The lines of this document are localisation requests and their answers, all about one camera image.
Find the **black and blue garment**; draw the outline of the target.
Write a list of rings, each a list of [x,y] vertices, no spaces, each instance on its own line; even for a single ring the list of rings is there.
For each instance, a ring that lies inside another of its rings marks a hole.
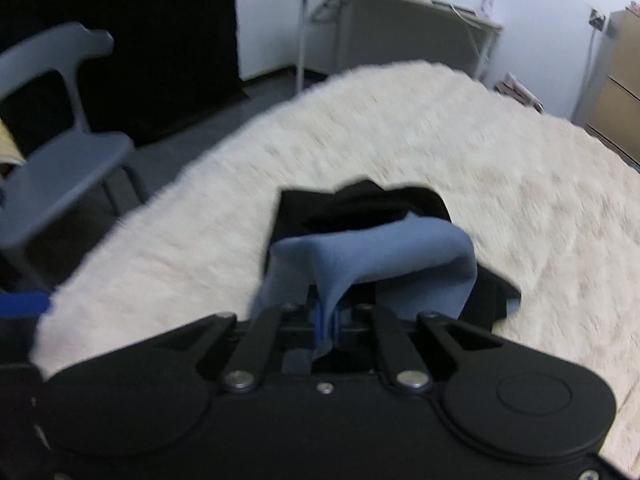
[[[518,310],[522,293],[478,262],[437,192],[361,180],[335,192],[280,192],[250,314],[308,297],[324,305],[323,356],[338,344],[336,307],[372,304],[401,320],[428,311],[491,330]]]

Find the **grey folding table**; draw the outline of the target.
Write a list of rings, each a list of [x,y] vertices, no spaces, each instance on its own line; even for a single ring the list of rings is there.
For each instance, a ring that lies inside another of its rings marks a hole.
[[[439,0],[299,0],[295,89],[304,90],[308,27],[335,27],[334,74],[360,65],[426,61],[484,77],[503,26]]]

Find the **cream fluffy blanket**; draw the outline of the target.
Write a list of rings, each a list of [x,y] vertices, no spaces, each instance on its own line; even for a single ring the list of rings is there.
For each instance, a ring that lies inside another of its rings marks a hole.
[[[605,457],[639,471],[639,175],[564,119],[425,62],[363,67],[259,115],[130,212],[54,294],[46,375],[232,311],[247,316],[281,188],[423,184],[522,292],[500,336],[612,387]]]

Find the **grey plastic chair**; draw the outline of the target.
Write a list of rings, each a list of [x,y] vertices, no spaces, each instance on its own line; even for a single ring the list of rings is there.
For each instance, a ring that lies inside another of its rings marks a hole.
[[[110,54],[113,44],[105,30],[68,23],[1,53],[2,98],[55,72],[64,80],[74,115],[70,130],[40,146],[1,185],[1,255],[42,292],[48,292],[50,286],[26,256],[34,237],[96,186],[108,188],[107,179],[117,170],[126,174],[142,204],[149,200],[140,174],[128,162],[134,154],[130,137],[121,132],[92,132],[77,89],[79,64]]]

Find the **clear plastic bottle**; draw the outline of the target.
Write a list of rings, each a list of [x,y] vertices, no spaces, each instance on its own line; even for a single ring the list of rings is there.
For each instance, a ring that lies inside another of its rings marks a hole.
[[[490,20],[492,18],[492,14],[494,14],[495,1],[496,0],[482,0],[480,2],[480,10],[478,10],[478,13],[483,18],[486,18],[486,20]]]

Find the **gold mini fridge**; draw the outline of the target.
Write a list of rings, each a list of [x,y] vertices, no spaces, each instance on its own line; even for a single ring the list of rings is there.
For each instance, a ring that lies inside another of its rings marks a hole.
[[[639,14],[610,15],[573,122],[639,166]]]

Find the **wall power socket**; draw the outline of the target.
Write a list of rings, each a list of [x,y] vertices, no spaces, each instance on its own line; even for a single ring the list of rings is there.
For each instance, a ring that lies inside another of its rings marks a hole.
[[[606,22],[605,15],[600,11],[598,11],[597,9],[592,8],[590,11],[588,24],[598,32],[602,32],[602,30],[604,29],[605,22]]]

